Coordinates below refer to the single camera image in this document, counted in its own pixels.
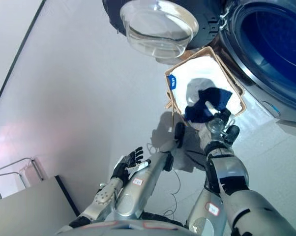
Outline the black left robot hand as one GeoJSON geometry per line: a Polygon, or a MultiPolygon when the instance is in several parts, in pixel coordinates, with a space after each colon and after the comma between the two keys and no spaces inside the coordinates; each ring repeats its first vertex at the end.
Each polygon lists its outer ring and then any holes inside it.
{"type": "Polygon", "coordinates": [[[143,147],[138,147],[128,155],[121,156],[115,165],[111,178],[118,178],[124,185],[138,171],[145,169],[151,163],[150,159],[144,160],[143,147]]]}

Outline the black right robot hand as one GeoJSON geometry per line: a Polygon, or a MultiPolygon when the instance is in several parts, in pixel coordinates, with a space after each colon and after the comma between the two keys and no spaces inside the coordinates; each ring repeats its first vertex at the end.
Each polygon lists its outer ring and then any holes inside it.
{"type": "Polygon", "coordinates": [[[213,118],[206,123],[206,127],[211,133],[224,134],[224,131],[233,122],[232,113],[227,108],[222,111],[217,110],[209,101],[206,101],[205,105],[213,115],[213,118]]]}

